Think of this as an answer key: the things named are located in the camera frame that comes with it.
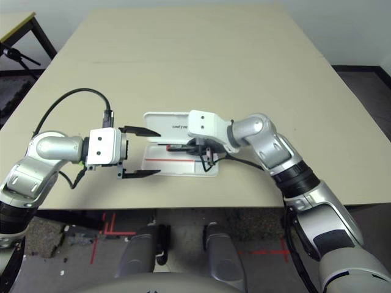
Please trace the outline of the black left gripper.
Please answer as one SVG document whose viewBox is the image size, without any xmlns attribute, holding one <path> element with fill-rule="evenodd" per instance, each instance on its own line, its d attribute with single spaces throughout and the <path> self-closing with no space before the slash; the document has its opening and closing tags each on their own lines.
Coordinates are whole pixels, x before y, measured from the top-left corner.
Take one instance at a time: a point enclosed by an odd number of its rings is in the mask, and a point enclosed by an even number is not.
<svg viewBox="0 0 391 293">
<path fill-rule="evenodd" d="M 145 178 L 148 176 L 155 175 L 160 172 L 160 170 L 136 170 L 133 173 L 127 173 L 126 168 L 123 166 L 123 163 L 128 158 L 128 139 L 125 133 L 134 134 L 140 137 L 160 137 L 161 135 L 151 129 L 136 127 L 136 126 L 124 126 L 119 128 L 121 133 L 120 141 L 120 159 L 117 163 L 117 178 L 118 179 L 136 179 L 136 178 Z"/>
</svg>

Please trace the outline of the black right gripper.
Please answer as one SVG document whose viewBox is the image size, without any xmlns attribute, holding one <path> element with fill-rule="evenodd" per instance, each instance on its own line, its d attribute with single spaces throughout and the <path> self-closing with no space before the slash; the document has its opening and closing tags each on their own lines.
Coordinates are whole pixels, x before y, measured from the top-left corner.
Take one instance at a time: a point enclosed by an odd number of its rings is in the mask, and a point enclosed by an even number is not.
<svg viewBox="0 0 391 293">
<path fill-rule="evenodd" d="M 208 165 L 215 165 L 214 155 L 221 152 L 221 145 L 211 139 L 191 139 L 188 145 L 170 145 L 171 152 L 186 153 L 192 156 L 206 156 Z"/>
</svg>

